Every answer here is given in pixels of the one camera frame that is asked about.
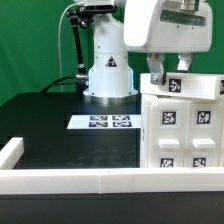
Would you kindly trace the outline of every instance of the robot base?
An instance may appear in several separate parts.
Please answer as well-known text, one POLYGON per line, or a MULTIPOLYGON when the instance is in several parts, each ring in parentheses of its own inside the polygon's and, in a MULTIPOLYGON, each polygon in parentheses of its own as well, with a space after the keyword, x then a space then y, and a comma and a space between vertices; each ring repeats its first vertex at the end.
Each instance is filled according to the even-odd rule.
POLYGON ((138 93, 126 97, 97 97, 92 95, 84 95, 84 100, 100 104, 124 104, 136 102, 138 100, 138 93))

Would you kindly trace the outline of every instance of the black cable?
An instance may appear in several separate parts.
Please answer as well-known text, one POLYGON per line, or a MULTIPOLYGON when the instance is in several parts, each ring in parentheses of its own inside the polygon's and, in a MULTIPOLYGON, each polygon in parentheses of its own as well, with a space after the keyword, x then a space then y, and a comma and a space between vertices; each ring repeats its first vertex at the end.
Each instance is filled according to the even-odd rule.
POLYGON ((49 85, 48 87, 44 88, 41 93, 47 93, 47 91, 55 86, 65 86, 65 85, 75 85, 75 86, 84 86, 84 84, 80 84, 80 83, 75 83, 75 82, 70 82, 70 83, 58 83, 58 84, 52 84, 49 85))
POLYGON ((46 86, 45 88, 43 88, 41 90, 41 93, 46 93, 48 91, 48 89, 50 89, 52 86, 54 86, 55 84, 58 84, 62 81, 65 81, 65 80, 68 80, 68 79, 76 79, 76 76, 75 75, 71 75, 71 76, 65 76, 65 77, 62 77, 60 79, 57 79, 55 80, 54 82, 52 82, 50 85, 46 86))

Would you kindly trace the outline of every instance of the white block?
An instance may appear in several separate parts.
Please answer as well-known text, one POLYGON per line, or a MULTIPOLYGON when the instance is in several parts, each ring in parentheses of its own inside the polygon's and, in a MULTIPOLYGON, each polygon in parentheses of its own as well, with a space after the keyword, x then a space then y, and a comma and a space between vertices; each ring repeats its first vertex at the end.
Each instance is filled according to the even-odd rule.
POLYGON ((3 170, 0 182, 0 195, 99 193, 99 171, 91 169, 3 170))
POLYGON ((99 193, 131 193, 133 192, 132 174, 125 174, 122 169, 110 169, 100 175, 99 193))
POLYGON ((143 94, 142 168, 183 166, 187 108, 188 101, 185 100, 143 94))
POLYGON ((141 167, 219 166, 223 114, 222 101, 143 94, 141 167))
POLYGON ((12 138, 0 151, 0 170, 13 169, 23 153, 23 139, 12 138))
POLYGON ((224 75, 167 73, 165 85, 152 85, 151 74, 141 74, 141 93, 200 99, 224 98, 224 75))
POLYGON ((223 114, 220 101, 189 101, 184 166, 219 166, 223 114))
POLYGON ((212 139, 193 139, 196 149, 215 149, 216 143, 212 139))
POLYGON ((180 143, 177 139, 160 139, 160 149, 179 149, 180 143))

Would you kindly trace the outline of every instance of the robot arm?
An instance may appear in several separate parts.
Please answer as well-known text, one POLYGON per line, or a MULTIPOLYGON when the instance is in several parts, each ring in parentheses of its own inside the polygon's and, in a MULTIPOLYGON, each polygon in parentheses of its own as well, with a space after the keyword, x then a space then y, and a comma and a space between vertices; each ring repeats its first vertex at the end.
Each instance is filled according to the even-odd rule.
POLYGON ((212 41, 212 11, 202 0, 128 0, 124 42, 129 51, 148 53, 151 83, 163 84, 164 53, 180 53, 179 71, 187 72, 193 52, 212 41))

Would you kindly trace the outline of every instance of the white border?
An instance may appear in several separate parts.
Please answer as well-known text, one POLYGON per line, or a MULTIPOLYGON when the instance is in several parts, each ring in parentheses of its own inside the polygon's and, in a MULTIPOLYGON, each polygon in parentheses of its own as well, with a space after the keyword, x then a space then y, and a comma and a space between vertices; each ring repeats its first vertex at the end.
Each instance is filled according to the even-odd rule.
MULTIPOLYGON (((1 151, 23 150, 13 138, 1 151)), ((9 157, 0 157, 9 161, 9 157)), ((224 167, 0 170, 0 195, 224 191, 224 167)))

